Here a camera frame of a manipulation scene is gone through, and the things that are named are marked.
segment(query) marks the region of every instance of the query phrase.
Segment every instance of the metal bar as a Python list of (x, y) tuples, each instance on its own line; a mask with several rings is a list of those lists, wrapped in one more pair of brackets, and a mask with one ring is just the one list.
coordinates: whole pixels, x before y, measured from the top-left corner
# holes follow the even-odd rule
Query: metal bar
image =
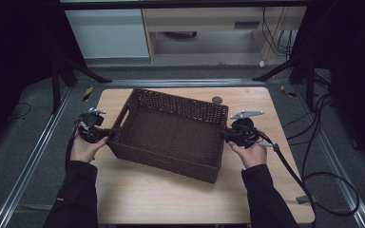
[[(297, 94), (303, 93), (302, 90), (298, 89), (296, 86), (295, 86), (295, 90), (297, 91)], [(303, 96), (299, 96), (301, 104), (303, 105), (303, 107), (306, 111), (309, 111), (308, 105), (302, 99)], [(308, 115), (308, 118), (309, 118), (310, 122), (313, 121), (313, 119), (310, 115)], [(346, 171), (342, 162), (337, 157), (334, 148), (331, 146), (331, 143), (328, 140), (328, 138), (322, 128), (318, 134), (318, 139), (323, 148), (322, 151), (324, 152), (327, 162), (330, 165), (333, 172), (335, 174), (341, 176), (342, 178), (344, 178), (349, 183), (352, 183), (348, 172)], [(351, 209), (355, 208), (356, 203), (355, 203), (355, 199), (353, 197), (353, 190), (347, 184), (345, 184), (343, 181), (338, 181), (337, 183), (342, 191), (343, 197), (348, 202), (349, 207)], [(362, 199), (360, 199), (359, 208), (358, 208), (357, 212), (355, 213), (355, 220), (360, 228), (365, 228), (365, 205), (364, 205)]]
[(40, 161), (41, 156), (43, 155), (44, 149), (47, 146), (47, 143), (52, 135), (53, 130), (58, 124), (59, 119), (64, 112), (65, 106), (67, 104), (70, 93), (72, 92), (72, 87), (67, 87), (64, 91), (64, 95), (62, 97), (62, 104), (59, 107), (59, 110), (56, 114), (52, 114), (49, 118), (49, 121), (35, 145), (28, 162), (26, 163), (22, 173), (20, 174), (17, 182), (14, 184), (13, 188), (10, 191), (9, 196), (5, 200), (4, 204), (0, 208), (0, 227), (6, 227), (8, 222), (16, 209), (19, 200), (21, 199), (25, 189), (29, 183), (29, 180), (37, 167), (38, 161)]
[[(271, 80), (268, 84), (281, 82)], [(103, 84), (118, 88), (131, 87), (214, 87), (214, 86), (264, 86), (265, 82), (254, 82), (252, 79), (153, 79), (153, 80), (113, 80)]]
[(128, 10), (180, 8), (241, 8), (241, 7), (307, 7), (315, 2), (330, 0), (185, 0), (185, 1), (123, 1), (40, 4), (40, 9), (61, 10)]

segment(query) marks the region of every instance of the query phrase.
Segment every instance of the brown woven basket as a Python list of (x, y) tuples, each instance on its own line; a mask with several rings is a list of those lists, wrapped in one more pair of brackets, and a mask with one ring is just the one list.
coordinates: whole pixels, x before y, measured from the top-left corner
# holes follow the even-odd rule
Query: brown woven basket
[(136, 88), (112, 127), (116, 137), (107, 144), (119, 159), (214, 183), (227, 114), (226, 105)]

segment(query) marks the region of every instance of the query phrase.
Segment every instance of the black jacket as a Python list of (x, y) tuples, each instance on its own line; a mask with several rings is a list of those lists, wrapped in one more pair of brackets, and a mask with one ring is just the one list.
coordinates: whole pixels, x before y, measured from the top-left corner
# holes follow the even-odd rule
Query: black jacket
[[(266, 164), (243, 170), (241, 175), (247, 188), (253, 228), (298, 228), (285, 201), (274, 188)], [(95, 166), (71, 161), (44, 227), (98, 227), (96, 177)]]

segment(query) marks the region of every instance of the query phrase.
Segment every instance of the gray floor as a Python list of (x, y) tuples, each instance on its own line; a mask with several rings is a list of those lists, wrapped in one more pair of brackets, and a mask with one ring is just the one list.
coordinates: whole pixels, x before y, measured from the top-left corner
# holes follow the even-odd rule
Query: gray floor
[[(218, 35), (221, 36), (223, 42), (223, 48), (219, 50), (217, 45), (212, 45), (212, 42), (217, 42)], [(187, 40), (177, 42), (175, 37), (170, 38), (165, 35), (159, 40), (157, 58), (152, 65), (122, 65), (121, 67), (92, 67), (91, 69), (100, 75), (114, 80), (248, 80), (262, 75), (271, 67), (284, 60), (283, 57), (273, 58), (266, 63), (267, 67), (260, 68), (258, 66), (260, 56), (251, 42), (251, 36), (249, 36), (250, 39), (248, 40), (243, 39), (243, 36), (247, 37), (243, 33), (205, 32), (198, 34), (199, 42), (197, 43), (195, 39), (191, 39), (191, 42), (187, 42)], [(210, 40), (211, 42), (208, 44), (210, 47), (204, 47), (202, 39)], [(246, 47), (244, 48), (245, 51), (237, 48), (237, 46)], [(290, 85), (287, 81), (289, 74), (290, 70), (286, 70), (267, 84), (247, 85), (265, 86), (269, 89), (282, 125), (286, 125), (307, 113), (301, 100), (301, 92), (304, 85)], [(48, 212), (41, 210), (41, 206), (53, 203), (53, 199), (64, 177), (64, 156), (67, 138), (71, 133), (73, 121), (80, 113), (98, 103), (101, 91), (115, 87), (115, 85), (99, 85), (80, 73), (77, 75), (79, 83), (71, 90), (64, 114), (53, 130), (47, 147), (44, 149), (44, 153), (19, 201), (20, 205), (39, 205), (40, 208), (39, 210), (17, 209), (11, 216), (7, 227), (42, 226)], [(280, 91), (280, 85), (285, 85), (286, 91), (296, 92), (298, 96), (287, 96)], [(94, 89), (88, 102), (83, 102), (82, 99), (88, 86), (94, 86)], [(62, 89), (64, 94), (67, 88), (63, 87)], [(316, 99), (318, 99), (327, 91), (316, 85), (316, 92), (318, 95)], [(0, 205), (4, 203), (6, 197), (10, 194), (11, 188), (16, 183), (50, 118), (50, 111), (52, 109), (50, 80), (30, 85), (24, 90), (20, 102), (30, 104), (30, 112), (24, 118), (7, 123), (0, 134)], [(13, 110), (12, 117), (20, 116), (27, 111), (28, 107), (20, 104)], [(286, 136), (294, 135), (305, 128), (310, 123), (307, 118), (306, 116), (300, 121), (284, 127)], [(336, 155), (342, 162), (344, 169), (349, 174), (350, 180), (365, 204), (365, 151), (352, 148), (352, 139), (348, 135), (344, 123), (334, 106), (328, 105), (324, 108), (321, 123), (323, 132), (329, 139), (330, 145), (334, 148)], [(308, 138), (309, 134), (305, 134), (302, 137), (289, 141), (289, 143), (307, 141)], [(298, 169), (300, 169), (306, 145), (293, 145), (291, 150)], [(306, 165), (306, 173), (315, 171), (332, 171), (328, 157), (324, 153), (324, 148), (319, 140), (315, 140), (311, 146)], [(324, 206), (337, 212), (349, 211), (349, 205), (343, 197), (338, 181), (333, 178), (318, 177), (308, 180), (307, 187), (313, 195), (318, 197), (320, 203)], [(348, 228), (365, 226), (360, 226), (353, 216), (347, 218), (335, 217), (318, 208), (317, 227)]]

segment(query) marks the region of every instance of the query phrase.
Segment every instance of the wooden table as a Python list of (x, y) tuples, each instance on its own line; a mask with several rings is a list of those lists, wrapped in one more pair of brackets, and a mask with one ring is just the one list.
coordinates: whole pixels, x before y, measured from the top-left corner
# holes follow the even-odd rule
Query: wooden table
[[(296, 169), (289, 145), (281, 128), (269, 92), (263, 87), (156, 88), (161, 92), (211, 102), (223, 98), (229, 116), (245, 110), (263, 110), (254, 117), (255, 126), (278, 143), (286, 160)], [(107, 89), (98, 108), (105, 110), (102, 127), (111, 127), (132, 89)], [(227, 224), (250, 223), (246, 189), (237, 156), (226, 144), (221, 171), (215, 184), (190, 179), (162, 169), (117, 159), (108, 146), (93, 161), (99, 169), (97, 178), (98, 218), (100, 224)], [(268, 166), (275, 187), (287, 202), (298, 223), (314, 220), (311, 206), (299, 205), (304, 196), (278, 156), (268, 150)]]

